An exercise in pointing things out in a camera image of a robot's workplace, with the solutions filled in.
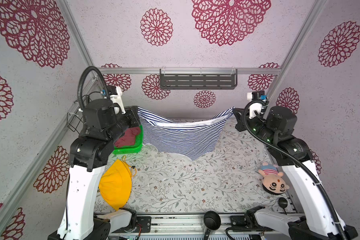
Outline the blue white striped tank top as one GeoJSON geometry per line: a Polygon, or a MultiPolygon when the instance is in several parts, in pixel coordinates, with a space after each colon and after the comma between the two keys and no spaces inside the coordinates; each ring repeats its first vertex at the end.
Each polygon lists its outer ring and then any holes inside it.
{"type": "Polygon", "coordinates": [[[233,108],[230,108],[205,121],[173,122],[138,108],[145,145],[153,145],[160,152],[184,155],[192,161],[215,149],[223,128],[232,115],[233,108]]]}

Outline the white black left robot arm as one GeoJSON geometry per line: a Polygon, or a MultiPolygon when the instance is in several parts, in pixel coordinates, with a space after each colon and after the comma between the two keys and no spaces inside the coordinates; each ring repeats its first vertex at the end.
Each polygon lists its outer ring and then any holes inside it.
{"type": "Polygon", "coordinates": [[[101,71],[87,67],[77,89],[79,110],[83,115],[83,129],[71,144],[69,153],[69,182],[66,206],[59,228],[50,240],[106,240],[110,233],[131,224],[132,212],[120,210],[109,217],[95,216],[94,206],[101,177],[105,171],[115,142],[127,129],[140,126],[138,107],[125,108],[122,91],[107,86],[101,71]],[[103,86],[103,98],[83,101],[84,83],[94,71],[103,86]]]}

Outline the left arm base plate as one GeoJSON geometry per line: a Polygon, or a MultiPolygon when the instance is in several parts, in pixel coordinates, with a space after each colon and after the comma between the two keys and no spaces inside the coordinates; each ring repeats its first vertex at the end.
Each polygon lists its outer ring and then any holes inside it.
{"type": "Polygon", "coordinates": [[[136,233],[149,233],[151,231],[152,217],[138,216],[136,224],[136,233]]]}

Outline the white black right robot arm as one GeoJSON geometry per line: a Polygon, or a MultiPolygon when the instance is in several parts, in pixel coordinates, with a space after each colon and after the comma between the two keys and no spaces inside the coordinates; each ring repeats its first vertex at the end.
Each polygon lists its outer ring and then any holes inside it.
{"type": "Polygon", "coordinates": [[[253,225],[282,233],[292,240],[353,240],[358,236],[355,227],[346,225],[336,212],[316,170],[314,157],[308,145],[292,135],[297,116],[288,108],[274,106],[266,119],[263,113],[268,103],[254,100],[243,109],[233,109],[236,129],[248,131],[263,143],[281,169],[276,174],[263,176],[263,188],[268,193],[283,194],[289,186],[282,182],[286,176],[304,213],[288,216],[256,207],[248,220],[253,225]]]}

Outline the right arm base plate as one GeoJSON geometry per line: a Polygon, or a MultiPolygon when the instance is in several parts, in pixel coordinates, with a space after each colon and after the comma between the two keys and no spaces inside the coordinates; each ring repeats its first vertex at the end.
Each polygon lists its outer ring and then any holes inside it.
{"type": "Polygon", "coordinates": [[[243,228],[248,227],[245,215],[231,215],[230,222],[232,227],[243,227],[243,228]]]}

